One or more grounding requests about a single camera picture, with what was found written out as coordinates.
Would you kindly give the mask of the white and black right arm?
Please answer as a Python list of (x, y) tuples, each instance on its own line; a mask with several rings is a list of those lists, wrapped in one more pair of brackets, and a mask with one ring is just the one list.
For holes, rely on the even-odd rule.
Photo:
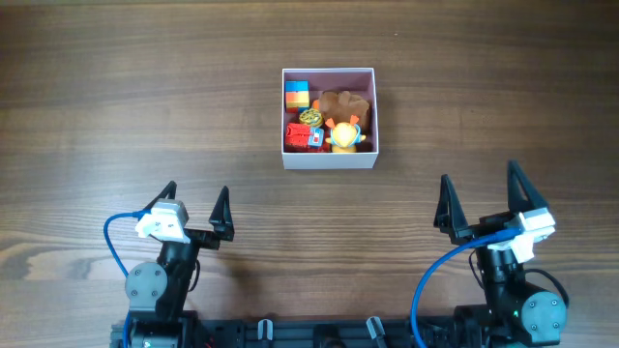
[(460, 305), (452, 318), (424, 323), (433, 347), (544, 347), (560, 343), (569, 296), (548, 272), (527, 269), (533, 246), (555, 232), (549, 205), (515, 160), (507, 169), (508, 210), (470, 224), (448, 175), (441, 177), (433, 225), (477, 257), (469, 266), (484, 304)]

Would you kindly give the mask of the yellow round toy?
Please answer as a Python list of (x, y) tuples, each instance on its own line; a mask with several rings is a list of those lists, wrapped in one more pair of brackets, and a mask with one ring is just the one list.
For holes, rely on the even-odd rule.
[(309, 108), (299, 115), (299, 123), (306, 126), (319, 128), (323, 125), (323, 122), (322, 113), (315, 108)]

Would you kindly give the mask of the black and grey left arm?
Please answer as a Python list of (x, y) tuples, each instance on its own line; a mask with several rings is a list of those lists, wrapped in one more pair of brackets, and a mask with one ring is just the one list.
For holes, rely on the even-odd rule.
[(130, 305), (121, 333), (123, 347), (200, 347), (205, 340), (197, 314), (185, 311), (184, 305), (199, 279), (199, 251), (217, 250), (234, 239), (229, 189), (221, 189), (209, 216), (211, 230), (186, 226), (189, 214), (175, 193), (171, 181), (134, 214), (138, 236), (160, 241), (161, 250), (154, 262), (133, 267), (126, 277)]

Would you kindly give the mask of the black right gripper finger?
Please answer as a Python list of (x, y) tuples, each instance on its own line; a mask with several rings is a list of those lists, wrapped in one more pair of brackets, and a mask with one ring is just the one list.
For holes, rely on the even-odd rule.
[(545, 198), (535, 188), (516, 160), (508, 162), (508, 208), (511, 213), (524, 213), (547, 208)]
[(439, 200), (433, 225), (441, 232), (459, 232), (468, 228), (456, 188), (447, 174), (441, 176)]

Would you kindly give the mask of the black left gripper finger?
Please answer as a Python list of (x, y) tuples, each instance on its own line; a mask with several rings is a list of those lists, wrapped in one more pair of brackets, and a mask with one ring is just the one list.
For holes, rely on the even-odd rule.
[(217, 202), (209, 217), (209, 222), (214, 228), (213, 232), (221, 240), (227, 242), (233, 241), (235, 229), (230, 209), (229, 188), (227, 186), (221, 189)]
[(144, 211), (151, 210), (160, 199), (174, 199), (176, 195), (177, 184), (175, 181), (170, 181), (163, 190), (151, 200), (144, 208)]

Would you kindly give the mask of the blue duck toy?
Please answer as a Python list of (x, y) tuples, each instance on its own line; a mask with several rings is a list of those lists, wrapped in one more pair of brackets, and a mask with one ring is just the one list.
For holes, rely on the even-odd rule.
[(367, 138), (362, 134), (359, 118), (356, 115), (351, 115), (348, 122), (337, 124), (332, 118), (329, 118), (325, 125), (330, 130), (330, 137), (326, 138), (325, 141), (331, 145), (333, 153), (356, 153), (356, 145)]

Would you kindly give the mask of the brown plush toy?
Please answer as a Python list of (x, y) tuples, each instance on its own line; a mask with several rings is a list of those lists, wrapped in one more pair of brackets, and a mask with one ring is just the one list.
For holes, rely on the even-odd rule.
[(371, 116), (370, 104), (360, 95), (352, 94), (349, 91), (333, 92), (328, 91), (312, 103), (314, 108), (317, 108), (323, 118), (333, 119), (334, 122), (348, 122), (351, 115), (359, 118), (358, 125), (362, 131), (370, 129)]

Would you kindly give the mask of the colourful puzzle cube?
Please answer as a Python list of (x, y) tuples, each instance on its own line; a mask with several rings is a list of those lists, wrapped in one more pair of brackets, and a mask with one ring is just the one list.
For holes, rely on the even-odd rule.
[(305, 80), (284, 82), (284, 106), (288, 113), (303, 112), (310, 108), (310, 86)]

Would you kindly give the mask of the red toy truck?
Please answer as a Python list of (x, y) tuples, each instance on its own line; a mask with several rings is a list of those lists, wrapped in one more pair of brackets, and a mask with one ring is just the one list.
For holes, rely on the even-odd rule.
[(329, 153), (330, 145), (325, 141), (325, 131), (300, 123), (289, 123), (285, 128), (284, 150), (293, 153)]

